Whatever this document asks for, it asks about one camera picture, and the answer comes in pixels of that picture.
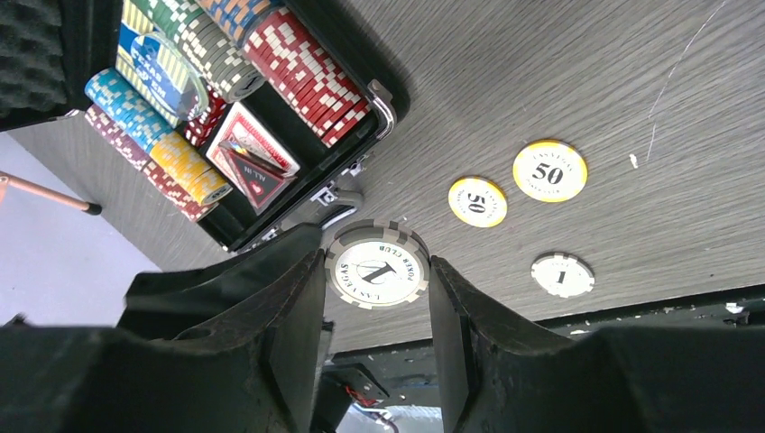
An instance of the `deck of cards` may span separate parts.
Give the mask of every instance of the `deck of cards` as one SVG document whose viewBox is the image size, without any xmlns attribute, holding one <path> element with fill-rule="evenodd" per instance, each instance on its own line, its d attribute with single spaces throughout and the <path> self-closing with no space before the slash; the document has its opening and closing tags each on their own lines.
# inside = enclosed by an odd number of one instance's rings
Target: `deck of cards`
<svg viewBox="0 0 765 433">
<path fill-rule="evenodd" d="M 257 215 L 300 170 L 284 146 L 241 103 L 232 106 L 207 149 L 207 158 L 247 196 Z"/>
</svg>

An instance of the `yellow poker chip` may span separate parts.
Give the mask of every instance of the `yellow poker chip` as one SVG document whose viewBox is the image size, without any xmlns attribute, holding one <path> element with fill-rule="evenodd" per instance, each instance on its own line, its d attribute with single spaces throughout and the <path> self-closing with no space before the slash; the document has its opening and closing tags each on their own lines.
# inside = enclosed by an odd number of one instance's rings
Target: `yellow poker chip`
<svg viewBox="0 0 765 433">
<path fill-rule="evenodd" d="M 572 146 L 558 140 L 539 140 L 518 153 L 512 176 L 529 197 L 559 203 L 585 187 L 587 164 Z"/>
<path fill-rule="evenodd" d="M 449 190 L 449 206 L 456 217 L 476 227 L 494 227 L 507 215 L 507 198 L 493 182 L 477 176 L 459 179 Z"/>
</svg>

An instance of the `white floor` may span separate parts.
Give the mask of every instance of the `white floor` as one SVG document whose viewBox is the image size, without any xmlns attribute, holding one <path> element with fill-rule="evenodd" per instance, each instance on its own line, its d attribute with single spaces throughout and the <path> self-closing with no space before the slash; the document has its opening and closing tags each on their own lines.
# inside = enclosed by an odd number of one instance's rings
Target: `white floor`
<svg viewBox="0 0 765 433">
<path fill-rule="evenodd" d="M 7 134 L 0 171 L 75 196 Z M 0 325 L 17 313 L 34 325 L 114 325 L 143 271 L 158 268 L 100 216 L 14 188 L 0 203 Z"/>
</svg>

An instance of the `gray poker chip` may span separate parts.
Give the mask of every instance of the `gray poker chip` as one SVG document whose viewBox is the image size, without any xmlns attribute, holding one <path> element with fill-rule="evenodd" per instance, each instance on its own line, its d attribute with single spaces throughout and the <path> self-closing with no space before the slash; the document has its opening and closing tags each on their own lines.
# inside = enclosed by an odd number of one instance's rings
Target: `gray poker chip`
<svg viewBox="0 0 765 433">
<path fill-rule="evenodd" d="M 343 301 L 389 309 L 425 293 L 430 263 L 422 245 L 402 231 L 368 226 L 346 231 L 327 248 L 325 272 Z"/>
<path fill-rule="evenodd" d="M 595 286 L 589 265 L 567 253 L 542 254 L 531 265 L 531 278 L 547 293 L 561 298 L 583 295 Z"/>
<path fill-rule="evenodd" d="M 335 233 L 335 239 L 337 239 L 338 237 L 352 230 L 356 230 L 357 228 L 366 228 L 366 227 L 390 228 L 391 230 L 398 230 L 400 232 L 403 232 L 408 237 L 417 241 L 419 246 L 422 247 L 422 251 L 425 252 L 425 255 L 428 258 L 430 257 L 430 251 L 428 250 L 428 246 L 425 244 L 425 241 L 422 239 L 422 237 L 420 237 L 417 233 L 415 233 L 413 230 L 406 227 L 405 225 L 401 223 L 397 223 L 395 221 L 388 220 L 388 219 L 362 219 L 362 220 L 356 221 L 338 230 L 337 233 Z"/>
</svg>

